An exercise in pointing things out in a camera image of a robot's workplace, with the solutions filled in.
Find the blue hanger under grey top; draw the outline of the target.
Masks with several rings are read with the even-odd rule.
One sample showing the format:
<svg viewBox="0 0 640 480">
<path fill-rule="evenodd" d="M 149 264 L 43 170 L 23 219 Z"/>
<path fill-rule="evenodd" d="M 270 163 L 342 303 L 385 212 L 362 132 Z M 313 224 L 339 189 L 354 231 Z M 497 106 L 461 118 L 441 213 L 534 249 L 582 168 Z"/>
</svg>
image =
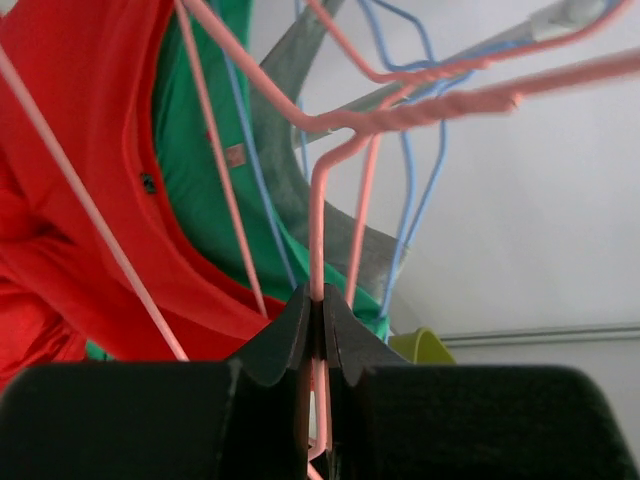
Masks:
<svg viewBox="0 0 640 480">
<path fill-rule="evenodd" d="M 390 1 L 360 1 L 358 5 L 367 21 L 369 29 L 371 30 L 373 43 L 375 44 L 378 57 L 383 67 L 388 72 L 409 72 L 424 69 L 426 67 L 439 66 L 451 61 L 449 58 L 445 59 L 435 52 L 426 26 L 412 13 L 403 10 Z M 387 38 L 384 33 L 383 24 L 381 23 L 380 15 L 378 14 L 380 10 L 383 10 L 387 16 L 396 18 L 401 26 L 411 28 L 417 32 L 423 48 L 423 54 L 420 57 L 416 57 L 405 62 L 397 62 L 393 59 L 393 55 L 391 54 Z M 368 95 L 368 97 L 354 101 L 346 105 L 344 108 L 346 110 L 354 111 L 370 111 L 374 108 L 384 107 L 390 99 L 396 99 L 401 105 L 414 104 L 424 98 L 442 96 L 452 88 L 468 80 L 472 75 L 473 73 L 469 71 L 461 73 L 455 77 L 431 81 L 425 86 L 413 88 L 410 94 L 405 97 L 401 97 L 398 93 L 386 94 L 384 91 L 373 92 Z M 426 210 L 430 200 L 432 190 L 440 174 L 441 167 L 447 157 L 447 122 L 443 120 L 439 123 L 438 155 L 421 197 L 417 196 L 416 155 L 413 151 L 411 135 L 407 131 L 401 131 L 398 134 L 398 138 L 402 147 L 406 183 L 402 214 L 397 233 L 392 238 L 393 250 L 382 259 L 382 273 L 378 277 L 378 289 L 380 291 L 378 305 L 376 307 L 369 307 L 358 303 L 354 310 L 355 315 L 359 319 L 376 325 L 387 325 L 390 323 L 389 311 L 391 308 L 391 299 L 397 282 L 397 277 L 401 272 L 404 257 L 412 246 L 414 237 L 422 221 L 424 211 Z M 356 237 L 362 241 L 362 247 L 359 250 L 360 257 L 358 264 L 358 280 L 360 282 L 365 280 L 365 269 L 367 267 L 374 267 L 377 265 L 377 260 L 371 255 L 381 251 L 379 247 L 373 247 L 367 243 L 369 240 L 369 233 L 366 226 L 366 218 L 369 209 L 368 201 L 371 196 L 380 143 L 381 138 L 379 136 L 374 136 L 369 141 L 363 164 L 360 193 L 358 197 Z"/>
</svg>

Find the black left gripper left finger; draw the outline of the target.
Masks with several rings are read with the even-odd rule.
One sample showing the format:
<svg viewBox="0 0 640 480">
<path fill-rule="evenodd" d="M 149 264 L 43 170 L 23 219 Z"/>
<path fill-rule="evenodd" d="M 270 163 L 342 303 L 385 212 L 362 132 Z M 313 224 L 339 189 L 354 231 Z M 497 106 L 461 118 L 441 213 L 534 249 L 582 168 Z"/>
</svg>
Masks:
<svg viewBox="0 0 640 480">
<path fill-rule="evenodd" d="M 303 479 L 306 288 L 219 362 L 50 364 L 1 398 L 5 479 Z"/>
</svg>

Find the red tank top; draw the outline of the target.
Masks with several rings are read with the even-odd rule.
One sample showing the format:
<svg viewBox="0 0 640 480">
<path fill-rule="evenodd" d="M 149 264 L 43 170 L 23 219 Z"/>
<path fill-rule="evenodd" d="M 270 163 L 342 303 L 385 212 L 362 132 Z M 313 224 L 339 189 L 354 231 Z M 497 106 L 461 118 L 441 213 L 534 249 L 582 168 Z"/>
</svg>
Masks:
<svg viewBox="0 0 640 480">
<path fill-rule="evenodd" d="M 169 1 L 21 1 L 1 44 L 110 230 L 194 360 L 227 357 L 283 310 L 187 241 L 158 180 L 151 92 Z M 147 310 L 8 87 L 1 90 L 1 380 L 82 361 L 172 360 Z"/>
</svg>

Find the olive green plastic basket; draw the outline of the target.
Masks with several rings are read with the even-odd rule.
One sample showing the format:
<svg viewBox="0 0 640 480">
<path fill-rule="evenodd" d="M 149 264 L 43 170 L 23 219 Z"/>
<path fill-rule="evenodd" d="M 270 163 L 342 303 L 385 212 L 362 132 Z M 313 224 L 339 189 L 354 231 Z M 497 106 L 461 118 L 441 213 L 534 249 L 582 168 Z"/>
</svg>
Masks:
<svg viewBox="0 0 640 480">
<path fill-rule="evenodd" d="M 389 338 L 389 347 L 402 358 L 416 365 L 455 365 L 453 355 L 428 328 Z"/>
</svg>

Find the grey tank top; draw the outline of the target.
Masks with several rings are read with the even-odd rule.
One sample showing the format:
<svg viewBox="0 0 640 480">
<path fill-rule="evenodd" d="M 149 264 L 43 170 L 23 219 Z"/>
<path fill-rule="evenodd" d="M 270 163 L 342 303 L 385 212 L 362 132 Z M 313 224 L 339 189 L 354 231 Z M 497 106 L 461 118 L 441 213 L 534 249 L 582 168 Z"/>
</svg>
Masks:
<svg viewBox="0 0 640 480">
<path fill-rule="evenodd" d="M 310 7 L 306 7 L 261 62 L 261 68 L 291 101 L 296 101 L 320 49 L 327 30 Z M 294 153 L 292 126 L 259 92 L 250 87 L 251 122 L 258 160 L 275 210 L 289 234 L 301 243 L 309 240 L 310 185 Z M 325 260 L 340 274 L 348 271 L 355 219 L 330 203 L 325 204 Z M 377 265 L 365 269 L 357 285 L 380 299 L 378 277 L 382 259 L 393 250 L 392 236 L 367 226 L 368 244 L 379 247 L 371 256 Z"/>
</svg>

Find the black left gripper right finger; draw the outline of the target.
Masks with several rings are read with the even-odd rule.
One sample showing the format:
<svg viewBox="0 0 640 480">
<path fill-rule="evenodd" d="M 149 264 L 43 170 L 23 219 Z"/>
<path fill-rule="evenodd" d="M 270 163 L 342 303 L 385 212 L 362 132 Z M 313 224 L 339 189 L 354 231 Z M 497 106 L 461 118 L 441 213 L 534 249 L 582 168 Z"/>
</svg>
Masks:
<svg viewBox="0 0 640 480">
<path fill-rule="evenodd" d="M 635 479 L 599 387 L 559 365 L 414 365 L 323 301 L 331 479 Z"/>
</svg>

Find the green tank top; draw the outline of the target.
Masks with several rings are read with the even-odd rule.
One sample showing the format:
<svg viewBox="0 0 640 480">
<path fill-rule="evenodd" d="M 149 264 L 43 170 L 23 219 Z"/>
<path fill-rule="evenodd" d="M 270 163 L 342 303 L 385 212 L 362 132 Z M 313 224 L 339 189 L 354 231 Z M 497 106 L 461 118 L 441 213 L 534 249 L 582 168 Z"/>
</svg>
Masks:
<svg viewBox="0 0 640 480">
<path fill-rule="evenodd" d="M 223 148 L 243 148 L 253 140 L 248 81 L 228 63 L 224 52 L 198 25 L 192 26 L 211 105 Z M 206 130 L 186 47 L 177 18 L 164 33 L 156 64 L 150 105 L 142 117 L 151 123 L 151 165 L 145 172 L 145 192 L 165 194 L 178 238 L 197 253 L 204 266 L 221 273 L 216 286 L 233 288 L 235 298 L 255 296 L 247 278 L 233 229 L 222 180 Z M 271 208 L 253 164 L 230 169 L 253 263 L 266 301 L 287 302 L 298 284 L 309 279 L 309 251 L 292 237 Z"/>
</svg>

